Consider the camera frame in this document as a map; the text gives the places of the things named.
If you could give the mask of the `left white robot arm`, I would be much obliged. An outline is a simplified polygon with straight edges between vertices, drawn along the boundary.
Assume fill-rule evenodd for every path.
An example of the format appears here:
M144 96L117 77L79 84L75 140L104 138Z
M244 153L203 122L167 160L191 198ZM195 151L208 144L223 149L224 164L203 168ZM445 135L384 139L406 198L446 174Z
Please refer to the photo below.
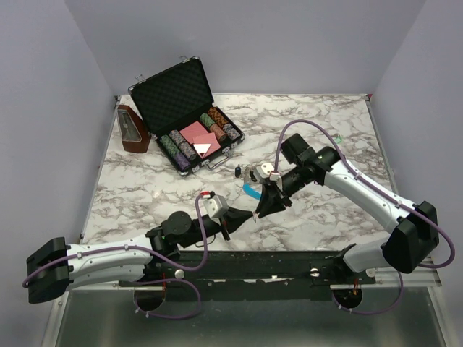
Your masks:
M160 226L131 239L107 244L67 244L63 237L47 241L26 260L27 277L22 286L28 301L39 304L54 300L71 288L113 280L155 284L158 264L167 263L183 271L198 271L207 259L194 266L179 263L180 247L222 234L228 239L244 222L253 218L248 210L211 208L196 219L184 211L172 213Z

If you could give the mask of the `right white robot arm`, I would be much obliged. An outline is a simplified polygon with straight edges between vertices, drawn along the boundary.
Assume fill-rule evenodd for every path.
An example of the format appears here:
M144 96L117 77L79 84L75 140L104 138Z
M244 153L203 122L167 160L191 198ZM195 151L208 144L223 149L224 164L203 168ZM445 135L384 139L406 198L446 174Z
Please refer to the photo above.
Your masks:
M311 183L326 186L351 200L372 216L389 236L366 244L352 244L338 253L329 269L335 279L349 283L364 270L392 267L411 273L438 246L437 211L429 202L419 205L390 192L363 175L340 154L326 146L315 151L299 134L281 145L281 153L294 167L284 175L270 163L254 170L262 185L259 217L291 206L291 196Z

